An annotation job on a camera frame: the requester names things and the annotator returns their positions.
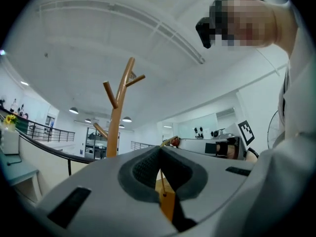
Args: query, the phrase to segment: wooden coat rack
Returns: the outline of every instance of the wooden coat rack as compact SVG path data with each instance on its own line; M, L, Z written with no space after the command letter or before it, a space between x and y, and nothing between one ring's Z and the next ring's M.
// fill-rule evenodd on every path
M128 63L126 65L124 74L122 76L122 79L120 81L118 92L116 98L114 98L113 92L110 87L110 83L108 81L105 81L103 83L103 86L105 88L105 91L109 97L109 100L113 106L112 114L111 114L111 120L110 120L110 126L109 126L109 134L104 131L98 123L94 123L94 127L99 131L99 133L108 140L107 145L107 158L109 157L115 157L117 156L117 147L118 147L118 135L119 135L119 121L120 116L122 114L123 109L123 102L125 98L125 93L127 87L130 87L134 83L137 83L138 81L145 78L145 75L141 75L139 77L134 78L133 80L129 81L131 74L133 73L133 67L135 64L135 58L131 57L128 60Z

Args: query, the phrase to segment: metal railing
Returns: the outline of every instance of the metal railing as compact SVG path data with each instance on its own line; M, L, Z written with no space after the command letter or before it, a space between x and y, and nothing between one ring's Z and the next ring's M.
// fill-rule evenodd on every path
M148 147L152 147L152 146L155 146L155 145L150 145L150 144L145 144L145 143L140 143L140 142L135 142L135 141L131 141L131 143L130 143L130 148L132 150L148 148Z
M55 129L47 125L36 123L14 113L11 113L1 107L0 111L4 117L6 117L6 115L15 115L18 118L16 128L34 140L47 142L69 142L74 141L75 139L74 132Z

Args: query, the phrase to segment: potted plant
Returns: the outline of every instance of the potted plant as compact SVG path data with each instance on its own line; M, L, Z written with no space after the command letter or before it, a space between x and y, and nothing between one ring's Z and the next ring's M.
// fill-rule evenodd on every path
M8 131L15 131L15 125L18 122L16 115L7 115L3 121L4 128Z

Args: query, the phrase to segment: ceiling light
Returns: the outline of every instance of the ceiling light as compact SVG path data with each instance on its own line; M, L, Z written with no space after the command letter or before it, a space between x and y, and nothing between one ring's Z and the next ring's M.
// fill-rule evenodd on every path
M79 112L78 112L78 109L76 108L76 107L71 107L70 109L69 109L69 111L71 112L71 113L74 113L74 114L78 114Z
M131 118L130 117L125 117L122 119L124 122L132 122Z

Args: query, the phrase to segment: desk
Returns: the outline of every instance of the desk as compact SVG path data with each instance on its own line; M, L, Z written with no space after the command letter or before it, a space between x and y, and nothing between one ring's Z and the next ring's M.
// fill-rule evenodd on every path
M32 178L32 184L35 192L35 196L39 201L41 199L41 193L39 188L39 182L37 177L37 172L39 171L31 164L22 160L19 163L13 163L7 165L8 162L18 162L20 161L20 156L9 155L6 156L0 150L0 164L3 171L3 175L6 178L10 186L14 186L21 183L29 178Z

